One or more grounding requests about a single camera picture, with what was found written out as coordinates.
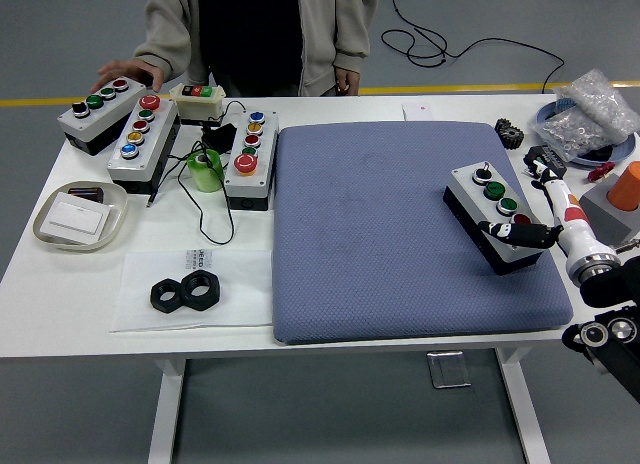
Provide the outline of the person's left hand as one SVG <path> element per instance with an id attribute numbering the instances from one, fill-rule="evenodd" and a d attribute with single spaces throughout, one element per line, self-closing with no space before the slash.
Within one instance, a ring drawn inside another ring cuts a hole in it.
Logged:
<path id="1" fill-rule="evenodd" d="M 338 96 L 357 96 L 359 94 L 361 81 L 359 72 L 335 66 L 334 74 Z"/>

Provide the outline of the person's right hand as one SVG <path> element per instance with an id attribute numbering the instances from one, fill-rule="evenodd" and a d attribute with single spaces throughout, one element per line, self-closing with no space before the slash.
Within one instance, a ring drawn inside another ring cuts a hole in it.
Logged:
<path id="1" fill-rule="evenodd" d="M 131 78 L 154 92 L 159 92 L 164 84 L 163 70 L 138 58 L 108 62 L 97 73 L 99 78 L 91 87 L 91 94 L 120 77 Z"/>

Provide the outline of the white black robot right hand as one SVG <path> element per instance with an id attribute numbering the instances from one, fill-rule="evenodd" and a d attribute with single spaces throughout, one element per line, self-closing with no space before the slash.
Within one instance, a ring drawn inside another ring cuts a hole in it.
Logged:
<path id="1" fill-rule="evenodd" d="M 565 181 L 539 158 L 525 158 L 524 162 L 546 193 L 554 226 L 480 221 L 478 227 L 500 242 L 514 246 L 548 249 L 558 244 L 567 258 L 566 270 L 575 279 L 592 266 L 619 267 L 621 262 L 616 252 L 596 238 L 584 210 Z"/>

